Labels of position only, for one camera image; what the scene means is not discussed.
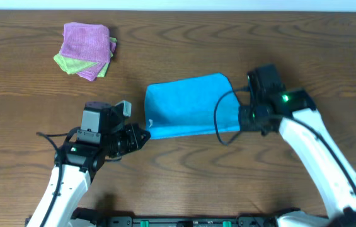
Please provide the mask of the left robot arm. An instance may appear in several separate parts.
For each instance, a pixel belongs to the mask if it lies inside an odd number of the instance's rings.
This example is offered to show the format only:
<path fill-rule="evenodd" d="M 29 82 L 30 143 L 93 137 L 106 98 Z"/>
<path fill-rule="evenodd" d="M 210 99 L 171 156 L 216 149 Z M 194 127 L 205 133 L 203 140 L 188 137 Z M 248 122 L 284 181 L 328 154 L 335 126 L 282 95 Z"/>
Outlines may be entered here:
<path fill-rule="evenodd" d="M 92 209 L 78 206 L 99 169 L 142 149 L 150 132 L 127 124 L 132 105 L 88 102 L 81 125 L 64 133 L 54 146 L 54 167 L 45 193 L 27 226 L 106 226 L 107 220 Z"/>

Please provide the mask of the blue cloth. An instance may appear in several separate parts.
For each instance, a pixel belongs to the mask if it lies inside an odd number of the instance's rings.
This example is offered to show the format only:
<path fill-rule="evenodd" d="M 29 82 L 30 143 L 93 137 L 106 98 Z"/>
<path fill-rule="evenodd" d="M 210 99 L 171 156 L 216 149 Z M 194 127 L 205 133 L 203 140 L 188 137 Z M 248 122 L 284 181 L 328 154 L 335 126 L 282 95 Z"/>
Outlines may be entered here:
<path fill-rule="evenodd" d="M 239 101 L 228 78 L 210 74 L 151 84 L 144 100 L 152 139 L 239 131 Z"/>

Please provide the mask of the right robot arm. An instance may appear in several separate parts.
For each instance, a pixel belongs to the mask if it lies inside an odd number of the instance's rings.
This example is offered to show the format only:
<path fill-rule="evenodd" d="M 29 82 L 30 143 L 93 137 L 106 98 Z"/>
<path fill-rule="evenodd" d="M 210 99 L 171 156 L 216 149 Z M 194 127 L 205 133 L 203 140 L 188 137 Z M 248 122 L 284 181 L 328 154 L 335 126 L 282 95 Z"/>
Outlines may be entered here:
<path fill-rule="evenodd" d="M 278 132 L 296 152 L 317 187 L 326 217 L 301 210 L 278 214 L 275 226 L 356 226 L 356 171 L 327 131 L 322 116 L 302 88 L 287 90 L 274 65 L 247 73 L 249 105 L 239 108 L 244 132 Z"/>

